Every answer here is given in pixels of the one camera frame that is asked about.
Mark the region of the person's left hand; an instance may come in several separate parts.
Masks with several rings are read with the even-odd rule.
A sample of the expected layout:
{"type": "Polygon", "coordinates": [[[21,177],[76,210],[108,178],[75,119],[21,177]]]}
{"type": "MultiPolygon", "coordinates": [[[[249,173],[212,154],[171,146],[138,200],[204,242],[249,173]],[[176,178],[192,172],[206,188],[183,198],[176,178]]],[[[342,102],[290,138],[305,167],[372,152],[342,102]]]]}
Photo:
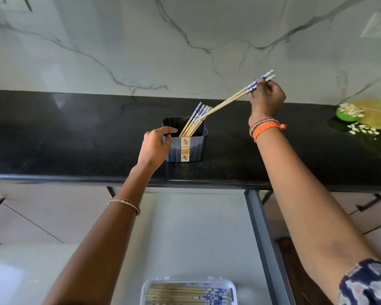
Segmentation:
{"type": "Polygon", "coordinates": [[[164,126],[145,133],[137,166],[154,173],[168,155],[162,152],[163,135],[171,135],[177,131],[175,128],[164,126]]]}

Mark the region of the person's right hand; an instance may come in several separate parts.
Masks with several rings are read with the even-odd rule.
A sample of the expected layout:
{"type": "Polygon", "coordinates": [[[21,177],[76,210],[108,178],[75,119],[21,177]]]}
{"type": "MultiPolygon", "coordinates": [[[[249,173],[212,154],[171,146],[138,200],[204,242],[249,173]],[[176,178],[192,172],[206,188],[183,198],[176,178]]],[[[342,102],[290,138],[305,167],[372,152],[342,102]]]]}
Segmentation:
{"type": "Polygon", "coordinates": [[[272,117],[273,114],[281,107],[286,99],[286,95],[282,88],[275,83],[275,95],[270,99],[249,100],[251,103],[251,115],[248,124],[251,126],[256,121],[272,117]]]}

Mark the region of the dark blue plastic chopstick holder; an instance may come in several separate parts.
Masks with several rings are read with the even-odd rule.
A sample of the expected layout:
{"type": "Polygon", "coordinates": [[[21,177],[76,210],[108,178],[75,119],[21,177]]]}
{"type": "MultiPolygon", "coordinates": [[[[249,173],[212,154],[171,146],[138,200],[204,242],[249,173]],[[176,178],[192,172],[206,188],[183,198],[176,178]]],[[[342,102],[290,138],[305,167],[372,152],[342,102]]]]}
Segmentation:
{"type": "Polygon", "coordinates": [[[170,163],[197,162],[203,159],[207,143],[208,130],[204,123],[196,130],[192,137],[179,137],[189,117],[165,117],[162,126],[176,128],[177,133],[171,134],[171,148],[166,157],[170,163]]]}

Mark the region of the person's right forearm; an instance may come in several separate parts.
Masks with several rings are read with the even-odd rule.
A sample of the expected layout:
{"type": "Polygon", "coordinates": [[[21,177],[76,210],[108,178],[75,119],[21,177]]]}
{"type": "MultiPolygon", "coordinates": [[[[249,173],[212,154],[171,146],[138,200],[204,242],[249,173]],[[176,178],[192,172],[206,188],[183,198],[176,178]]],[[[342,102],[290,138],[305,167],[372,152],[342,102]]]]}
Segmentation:
{"type": "Polygon", "coordinates": [[[349,215],[305,166],[279,128],[256,139],[276,200],[310,278],[338,305],[346,273],[377,255],[349,215]]]}

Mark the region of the person's left forearm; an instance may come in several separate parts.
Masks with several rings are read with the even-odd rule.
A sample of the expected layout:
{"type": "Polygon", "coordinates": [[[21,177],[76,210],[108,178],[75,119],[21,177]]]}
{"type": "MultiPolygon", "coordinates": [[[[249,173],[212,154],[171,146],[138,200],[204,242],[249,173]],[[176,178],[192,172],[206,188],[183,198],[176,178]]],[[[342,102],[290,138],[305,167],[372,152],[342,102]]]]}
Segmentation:
{"type": "MultiPolygon", "coordinates": [[[[152,174],[136,164],[116,197],[139,207],[152,174]]],[[[60,273],[43,305],[110,305],[136,218],[131,207],[109,204],[60,273]]]]}

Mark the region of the beaded multicolour bangles pair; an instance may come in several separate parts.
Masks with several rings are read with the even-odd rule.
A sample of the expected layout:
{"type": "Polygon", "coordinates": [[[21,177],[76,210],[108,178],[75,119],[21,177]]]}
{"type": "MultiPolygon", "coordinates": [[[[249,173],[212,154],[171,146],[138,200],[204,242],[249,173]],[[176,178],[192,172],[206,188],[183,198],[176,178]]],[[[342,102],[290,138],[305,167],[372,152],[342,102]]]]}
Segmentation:
{"type": "Polygon", "coordinates": [[[277,127],[279,129],[283,129],[285,126],[283,124],[280,124],[275,118],[273,117],[266,117],[263,119],[260,119],[253,123],[249,128],[249,135],[256,139],[260,133],[263,131],[272,128],[277,127]]]}

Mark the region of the beaded multicolour bangle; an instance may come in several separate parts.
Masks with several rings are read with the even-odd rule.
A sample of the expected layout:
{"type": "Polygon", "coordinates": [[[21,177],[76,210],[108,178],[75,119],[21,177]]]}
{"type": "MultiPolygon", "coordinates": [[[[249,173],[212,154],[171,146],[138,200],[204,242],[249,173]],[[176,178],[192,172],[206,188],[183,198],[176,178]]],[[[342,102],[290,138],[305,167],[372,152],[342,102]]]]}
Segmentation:
{"type": "Polygon", "coordinates": [[[137,217],[139,217],[141,214],[140,208],[128,199],[121,198],[121,197],[113,197],[112,199],[110,199],[108,201],[107,205],[111,204],[112,202],[118,202],[118,203],[121,203],[123,205],[127,205],[127,206],[131,207],[132,209],[135,210],[137,217]]]}

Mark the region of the green bowl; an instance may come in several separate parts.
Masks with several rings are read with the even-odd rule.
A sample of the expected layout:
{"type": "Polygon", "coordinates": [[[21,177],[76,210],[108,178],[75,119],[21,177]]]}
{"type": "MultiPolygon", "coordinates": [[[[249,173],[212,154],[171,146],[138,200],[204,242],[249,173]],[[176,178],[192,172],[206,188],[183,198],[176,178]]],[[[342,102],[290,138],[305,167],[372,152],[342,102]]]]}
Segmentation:
{"type": "Polygon", "coordinates": [[[358,120],[360,120],[361,118],[352,118],[352,117],[348,117],[340,112],[337,111],[336,109],[336,117],[339,118],[340,120],[344,121],[344,122],[357,122],[358,120]]]}

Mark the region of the heap of white seeds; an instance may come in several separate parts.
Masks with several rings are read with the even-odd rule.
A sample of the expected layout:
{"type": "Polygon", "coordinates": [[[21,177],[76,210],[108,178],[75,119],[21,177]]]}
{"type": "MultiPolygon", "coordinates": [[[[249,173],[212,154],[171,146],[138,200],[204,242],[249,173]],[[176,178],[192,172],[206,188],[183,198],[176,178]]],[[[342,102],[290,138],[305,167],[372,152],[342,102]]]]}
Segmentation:
{"type": "Polygon", "coordinates": [[[360,108],[358,108],[356,105],[352,103],[340,104],[337,111],[352,118],[364,117],[364,110],[361,110],[360,108]]]}

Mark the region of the scattered white seeds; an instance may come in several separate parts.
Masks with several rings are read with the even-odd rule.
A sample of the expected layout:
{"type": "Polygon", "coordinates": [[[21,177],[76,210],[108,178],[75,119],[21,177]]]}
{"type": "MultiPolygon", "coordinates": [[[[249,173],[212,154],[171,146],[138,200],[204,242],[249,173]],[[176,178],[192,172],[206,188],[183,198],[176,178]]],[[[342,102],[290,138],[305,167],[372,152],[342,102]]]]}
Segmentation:
{"type": "Polygon", "coordinates": [[[346,128],[351,135],[360,135],[373,140],[381,138],[381,130],[366,126],[359,122],[350,123],[349,125],[346,125],[346,128]]]}

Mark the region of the yellow cloth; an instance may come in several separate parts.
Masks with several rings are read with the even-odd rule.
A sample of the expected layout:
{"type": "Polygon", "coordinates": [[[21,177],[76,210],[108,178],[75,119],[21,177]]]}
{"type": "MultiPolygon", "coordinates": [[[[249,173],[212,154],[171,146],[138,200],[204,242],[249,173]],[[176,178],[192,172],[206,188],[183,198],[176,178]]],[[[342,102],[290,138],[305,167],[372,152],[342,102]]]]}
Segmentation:
{"type": "Polygon", "coordinates": [[[363,99],[352,102],[354,106],[363,111],[359,122],[363,125],[381,129],[381,99],[363,99]]]}

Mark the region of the clear plastic storage box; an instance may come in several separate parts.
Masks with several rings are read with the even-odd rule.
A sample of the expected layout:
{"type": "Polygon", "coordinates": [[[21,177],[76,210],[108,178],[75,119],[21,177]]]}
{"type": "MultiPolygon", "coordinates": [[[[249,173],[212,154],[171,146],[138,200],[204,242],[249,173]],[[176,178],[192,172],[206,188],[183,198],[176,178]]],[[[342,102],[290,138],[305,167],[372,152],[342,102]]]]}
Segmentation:
{"type": "Polygon", "coordinates": [[[164,278],[156,278],[156,279],[150,279],[146,281],[141,290],[141,297],[140,297],[140,305],[145,305],[144,303],[144,294],[145,290],[151,286],[152,284],[159,284],[159,283],[185,283],[185,285],[191,285],[192,283],[196,283],[196,285],[206,285],[206,286],[213,286],[213,287],[225,287],[225,288],[230,288],[233,292],[234,295],[234,305],[238,305],[238,297],[237,297],[237,292],[235,285],[232,281],[223,279],[221,277],[215,278],[215,277],[207,277],[203,279],[174,279],[170,277],[164,277],[164,278]]]}

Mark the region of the bundle of bamboo chopsticks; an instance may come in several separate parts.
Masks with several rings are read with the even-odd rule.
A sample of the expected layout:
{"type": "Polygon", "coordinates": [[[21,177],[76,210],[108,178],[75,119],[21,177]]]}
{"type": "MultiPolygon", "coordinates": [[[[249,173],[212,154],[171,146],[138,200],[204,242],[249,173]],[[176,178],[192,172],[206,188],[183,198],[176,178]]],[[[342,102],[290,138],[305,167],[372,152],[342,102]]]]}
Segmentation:
{"type": "Polygon", "coordinates": [[[234,305],[230,288],[192,283],[155,283],[145,290],[145,305],[234,305]]]}

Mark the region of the navy patterned sleeve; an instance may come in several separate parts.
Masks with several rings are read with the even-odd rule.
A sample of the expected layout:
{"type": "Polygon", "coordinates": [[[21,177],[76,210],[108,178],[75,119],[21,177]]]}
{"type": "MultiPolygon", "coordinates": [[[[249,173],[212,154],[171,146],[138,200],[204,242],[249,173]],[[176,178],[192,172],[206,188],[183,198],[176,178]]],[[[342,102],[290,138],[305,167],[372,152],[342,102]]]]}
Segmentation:
{"type": "Polygon", "coordinates": [[[338,305],[381,305],[381,262],[366,259],[340,282],[338,305]]]}

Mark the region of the grey metal frame post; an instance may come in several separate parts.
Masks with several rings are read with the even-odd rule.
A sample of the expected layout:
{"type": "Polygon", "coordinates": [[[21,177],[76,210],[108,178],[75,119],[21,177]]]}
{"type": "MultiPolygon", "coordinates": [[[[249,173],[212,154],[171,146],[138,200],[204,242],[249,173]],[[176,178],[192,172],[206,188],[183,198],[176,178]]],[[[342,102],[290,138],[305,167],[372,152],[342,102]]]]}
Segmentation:
{"type": "Polygon", "coordinates": [[[296,305],[279,246],[269,229],[259,190],[244,193],[272,305],[296,305]]]}

